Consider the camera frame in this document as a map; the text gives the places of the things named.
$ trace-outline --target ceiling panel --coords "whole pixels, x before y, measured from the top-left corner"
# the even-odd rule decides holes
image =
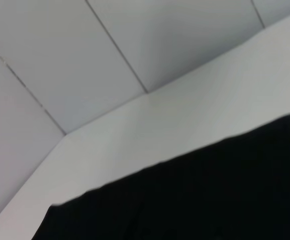
[[[267,27],[290,15],[290,0],[253,0]]]
[[[0,60],[0,212],[62,137]]]
[[[83,0],[0,0],[0,54],[66,132],[143,93]]]
[[[250,0],[87,0],[153,90],[262,29]]]

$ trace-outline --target ceiling panel seam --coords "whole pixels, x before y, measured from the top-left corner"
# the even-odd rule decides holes
[[[261,23],[261,26],[263,27],[263,29],[265,29],[264,21],[263,21],[263,19],[260,16],[260,13],[259,13],[259,11],[258,11],[258,9],[257,9],[257,7],[256,7],[256,5],[254,3],[254,0],[250,0],[250,1],[251,1],[251,4],[253,5],[253,8],[254,8],[254,10],[255,10],[255,12],[257,14],[257,17],[258,17],[259,21]]]
[[[42,105],[39,99],[33,94],[33,92],[25,85],[25,83],[20,79],[20,77],[15,73],[15,71],[10,67],[10,65],[5,61],[5,59],[0,55],[0,60],[5,64],[5,66],[10,70],[10,72],[15,76],[18,82],[25,88],[25,90],[30,94],[30,96],[35,100],[35,102],[44,110],[51,121],[59,128],[62,134],[67,135],[66,132],[61,128],[53,116],[48,112],[48,110]]]
[[[123,54],[123,52],[120,50],[119,46],[117,45],[116,41],[114,40],[114,38],[111,36],[111,34],[109,33],[109,31],[107,30],[107,28],[105,27],[105,25],[103,24],[103,22],[101,21],[100,17],[97,15],[96,11],[94,10],[94,8],[91,6],[91,4],[89,3],[88,0],[85,0],[87,6],[89,7],[89,9],[91,10],[91,12],[94,14],[94,16],[96,17],[96,19],[98,20],[98,22],[100,23],[101,27],[104,29],[105,33],[107,34],[107,36],[109,37],[110,41],[113,43],[113,45],[115,46],[115,48],[117,49],[117,51],[119,52],[119,54],[121,55],[121,57],[123,58],[123,60],[125,61],[125,63],[127,64],[128,68],[130,69],[130,71],[134,74],[134,76],[136,77],[137,81],[139,82],[140,86],[143,88],[145,93],[149,93],[148,89],[145,87],[145,85],[142,83],[142,81],[140,80],[140,78],[138,77],[137,73],[135,72],[135,70],[132,68],[132,66],[130,65],[130,63],[128,62],[127,58],[125,57],[125,55]]]

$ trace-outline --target black cloth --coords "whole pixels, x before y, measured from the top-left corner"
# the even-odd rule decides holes
[[[51,206],[34,240],[290,240],[290,115]]]

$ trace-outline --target dark object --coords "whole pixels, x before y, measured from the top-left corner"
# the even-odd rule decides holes
[[[34,240],[290,240],[290,115],[51,206]]]

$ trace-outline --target white surface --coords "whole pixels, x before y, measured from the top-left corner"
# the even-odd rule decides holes
[[[0,214],[0,240],[31,239],[53,203],[286,113],[290,18],[64,138]]]
[[[0,60],[0,212],[62,137]]]
[[[83,0],[0,0],[0,54],[66,132],[143,93]]]
[[[88,0],[149,89],[262,29],[250,0]]]
[[[265,26],[290,15],[290,0],[253,0]]]

